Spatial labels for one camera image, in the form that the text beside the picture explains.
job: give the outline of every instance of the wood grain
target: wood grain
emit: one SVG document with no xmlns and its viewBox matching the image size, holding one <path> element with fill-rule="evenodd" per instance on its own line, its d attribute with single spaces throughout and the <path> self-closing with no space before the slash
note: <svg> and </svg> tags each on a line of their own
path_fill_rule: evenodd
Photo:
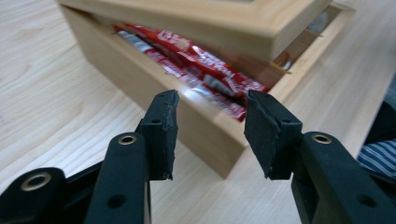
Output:
<svg viewBox="0 0 396 224">
<path fill-rule="evenodd" d="M 180 95 L 179 139 L 221 176 L 226 177 L 231 172 L 233 165 L 248 145 L 243 134 L 244 123 L 231 119 L 219 107 L 210 104 L 183 82 L 173 76 L 167 76 L 158 64 L 115 35 L 113 29 L 107 25 L 108 22 L 103 24 L 103 19 L 98 20 L 97 15 L 92 16 L 90 13 L 69 7 L 62 7 L 62 10 L 88 61 L 140 106 L 148 108 L 152 97 L 158 92 L 177 90 Z M 287 47 L 287 50 L 292 50 L 292 57 L 299 55 L 300 59 L 294 62 L 290 69 L 293 74 L 285 76 L 286 86 L 283 80 L 277 77 L 276 85 L 284 86 L 282 91 L 276 91 L 275 88 L 275 91 L 270 93 L 278 99 L 281 98 L 281 102 L 286 99 L 342 30 L 350 14 L 351 10 L 339 12 L 335 22 L 329 24 L 324 32 L 326 36 L 311 40 L 304 55 L 300 56 L 302 50 L 295 48 L 295 44 Z M 306 40 L 304 33 L 296 40 L 298 47 L 308 47 L 302 44 Z M 268 72 L 265 65 L 263 67 L 260 62 L 254 63 L 252 57 L 247 57 L 245 62 L 246 67 Z"/>
<path fill-rule="evenodd" d="M 395 71 L 393 1 L 347 1 L 351 23 L 285 102 L 306 131 L 356 155 Z M 144 110 L 82 56 L 50 0 L 0 3 L 0 191 L 31 169 L 71 175 Z M 152 183 L 153 223 L 299 223 L 289 181 L 262 176 L 247 149 L 226 180 L 177 142 L 174 181 Z"/>
<path fill-rule="evenodd" d="M 288 97 L 291 90 L 304 78 L 321 53 L 343 30 L 354 13 L 352 8 L 337 3 L 330 4 L 324 11 L 328 13 L 328 24 L 323 34 L 315 34 L 305 29 L 285 48 L 284 51 L 288 53 L 289 61 L 292 64 L 290 71 L 281 70 L 267 61 L 241 54 L 234 49 L 215 46 L 205 47 L 264 86 L 272 89 L 277 85 L 276 90 L 281 91 L 276 92 L 275 90 L 272 91 L 272 94 L 275 94 L 276 98 L 282 101 Z M 287 81 L 280 81 L 285 74 L 292 74 L 292 76 L 286 77 Z"/>
<path fill-rule="evenodd" d="M 117 21 L 168 29 L 205 44 L 273 60 L 331 0 L 58 2 Z"/>
</svg>

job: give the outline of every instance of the screw hole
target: screw hole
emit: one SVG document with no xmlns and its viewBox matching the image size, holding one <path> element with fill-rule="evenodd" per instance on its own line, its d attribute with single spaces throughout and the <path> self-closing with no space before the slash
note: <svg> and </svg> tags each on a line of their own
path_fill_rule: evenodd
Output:
<svg viewBox="0 0 396 224">
<path fill-rule="evenodd" d="M 376 207 L 376 201 L 370 196 L 367 196 L 365 194 L 358 194 L 357 199 L 358 202 L 363 205 L 366 205 L 368 207 Z"/>
<path fill-rule="evenodd" d="M 321 144 L 330 144 L 332 142 L 331 138 L 321 134 L 312 135 L 312 139 L 314 139 L 316 142 L 319 142 Z"/>
<path fill-rule="evenodd" d="M 109 208 L 119 208 L 123 204 L 125 204 L 125 202 L 126 202 L 125 195 L 123 195 L 123 194 L 115 194 L 115 195 L 111 196 L 107 200 L 107 206 Z"/>
<path fill-rule="evenodd" d="M 21 189 L 24 191 L 32 191 L 40 189 L 50 182 L 51 175 L 47 172 L 31 175 L 21 185 Z"/>
<path fill-rule="evenodd" d="M 131 135 L 123 136 L 123 137 L 121 137 L 119 139 L 119 143 L 121 145 L 129 145 L 129 144 L 134 143 L 135 141 L 136 141 L 136 137 L 135 136 L 131 136 Z"/>
</svg>

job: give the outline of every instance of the red snack wrapper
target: red snack wrapper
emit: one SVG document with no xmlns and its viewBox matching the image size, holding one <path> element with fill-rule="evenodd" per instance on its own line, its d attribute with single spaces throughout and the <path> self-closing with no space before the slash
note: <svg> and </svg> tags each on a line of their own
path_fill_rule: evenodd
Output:
<svg viewBox="0 0 396 224">
<path fill-rule="evenodd" d="M 236 71 L 192 41 L 171 31 L 148 29 L 125 23 L 145 41 L 175 63 L 186 67 L 209 87 L 231 97 L 244 97 L 248 90 L 269 91 L 259 82 Z"/>
<path fill-rule="evenodd" d="M 209 87 L 206 83 L 202 83 L 192 89 L 199 92 L 212 104 L 220 106 L 225 113 L 239 121 L 243 121 L 247 116 L 247 110 L 244 107 L 227 99 L 221 93 Z"/>
<path fill-rule="evenodd" d="M 169 58 L 163 56 L 158 50 L 154 49 L 136 35 L 132 35 L 118 26 L 115 26 L 115 30 L 125 40 L 158 63 L 166 72 L 173 74 L 175 77 L 187 83 L 193 90 L 202 94 L 212 104 L 220 106 L 228 115 L 239 121 L 245 118 L 246 109 L 244 107 L 233 103 L 219 92 L 211 89 L 196 76 L 186 71 L 186 69 L 174 64 Z"/>
</svg>

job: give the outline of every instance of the striped fabric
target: striped fabric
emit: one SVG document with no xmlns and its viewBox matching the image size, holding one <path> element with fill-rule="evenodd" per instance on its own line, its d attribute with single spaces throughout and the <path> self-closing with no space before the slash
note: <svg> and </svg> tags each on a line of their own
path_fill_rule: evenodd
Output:
<svg viewBox="0 0 396 224">
<path fill-rule="evenodd" d="M 358 163 L 369 170 L 396 179 L 396 139 L 365 145 Z"/>
</svg>

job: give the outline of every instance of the open wooden box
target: open wooden box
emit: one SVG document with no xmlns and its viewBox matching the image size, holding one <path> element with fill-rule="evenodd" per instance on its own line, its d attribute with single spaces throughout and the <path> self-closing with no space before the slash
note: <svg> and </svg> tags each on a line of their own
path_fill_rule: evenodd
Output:
<svg viewBox="0 0 396 224">
<path fill-rule="evenodd" d="M 270 91 L 282 102 L 303 78 L 308 78 L 307 71 L 353 12 L 339 4 L 328 6 L 329 1 L 325 0 L 286 1 L 288 5 L 274 0 L 252 3 L 209 0 L 199 3 L 189 0 L 59 2 L 88 61 L 143 108 L 148 108 L 158 92 L 178 91 L 178 139 L 223 177 L 230 173 L 248 146 L 244 122 L 229 117 L 186 84 L 167 75 L 158 64 L 95 20 L 92 14 L 170 29 L 209 46 L 231 49 L 232 55 L 235 52 L 249 55 L 258 64 L 261 60 L 273 60 L 287 49 L 294 60 L 291 74 L 280 77 Z M 329 12 L 330 23 L 319 37 L 312 38 L 304 29 L 324 8 Z M 268 11 L 270 15 L 262 16 Z M 272 22 L 257 31 L 271 15 Z"/>
</svg>

